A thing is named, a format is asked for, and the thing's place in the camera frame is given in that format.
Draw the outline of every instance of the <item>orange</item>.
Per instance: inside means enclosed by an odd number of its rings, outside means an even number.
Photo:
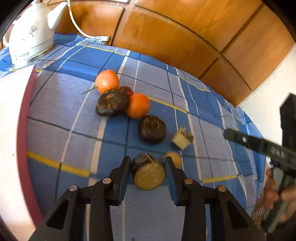
[[[94,84],[100,93],[104,93],[117,89],[119,87],[119,79],[114,71],[108,69],[97,75]]]
[[[147,115],[150,109],[150,100],[142,93],[133,94],[126,113],[128,116],[139,119]]]

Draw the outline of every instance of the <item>blue checkered tablecloth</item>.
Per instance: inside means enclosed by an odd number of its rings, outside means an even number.
[[[240,108],[194,76],[150,56],[102,46],[78,35],[55,34],[54,42],[53,51],[32,63],[39,74],[28,117],[28,165],[43,214],[70,185],[94,184],[118,167],[123,156],[151,153],[161,161],[168,151],[181,155],[187,177],[212,188],[226,186],[249,214],[253,211],[266,158],[223,138],[225,128],[261,137]],[[1,50],[0,77],[14,71],[11,66],[9,49]],[[159,116],[167,126],[162,143],[143,143],[138,120],[98,116],[98,91],[81,95],[105,69],[118,73],[120,85],[150,98],[149,114]],[[183,152],[171,144],[181,126],[194,135],[193,144]],[[206,208],[207,240],[211,240]],[[184,208],[174,206],[166,181],[144,192],[130,180],[125,200],[111,207],[111,215],[116,241],[181,240]]]

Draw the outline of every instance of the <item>wooden panel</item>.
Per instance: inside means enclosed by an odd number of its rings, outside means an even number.
[[[284,59],[293,44],[280,19],[264,6],[224,55],[255,90]]]
[[[221,58],[201,77],[201,81],[213,88],[234,106],[251,93],[239,73],[226,60]]]
[[[221,51],[261,4],[260,0],[137,0],[198,33]]]
[[[150,12],[132,11],[113,45],[150,55],[197,77],[217,56],[194,33]]]
[[[51,9],[56,6],[57,4],[49,5]],[[97,1],[73,1],[71,9],[75,22],[84,33],[90,36],[110,36],[108,43],[111,43],[123,11],[122,7],[100,5]],[[55,31],[61,34],[80,34],[71,21],[68,8],[64,10]]]
[[[67,0],[49,0],[48,2],[47,2],[47,4],[52,4],[52,3],[57,3],[57,2],[66,2]],[[122,2],[122,3],[127,3],[128,2],[128,0],[100,0],[100,3],[108,3],[108,4],[112,4],[112,2],[114,2],[114,3],[116,3],[117,4],[117,2]]]

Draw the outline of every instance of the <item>human hand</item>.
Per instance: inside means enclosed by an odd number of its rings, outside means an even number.
[[[266,171],[266,175],[268,176],[268,179],[263,189],[263,194],[264,194],[263,204],[265,208],[273,209],[274,202],[278,201],[280,198],[283,201],[288,202],[289,204],[285,212],[281,215],[281,220],[280,220],[281,223],[284,223],[288,219],[290,219],[295,214],[295,211],[296,211],[296,185],[293,185],[283,190],[281,192],[281,196],[279,196],[275,190],[276,183],[272,178],[271,169],[268,169]]]

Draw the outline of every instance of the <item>white kettle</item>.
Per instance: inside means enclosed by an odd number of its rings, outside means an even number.
[[[9,46],[11,61],[21,67],[28,60],[47,51],[53,44],[54,29],[58,25],[67,2],[60,3],[50,10],[46,3],[34,1],[32,6],[13,22],[9,42],[6,34],[3,44]]]

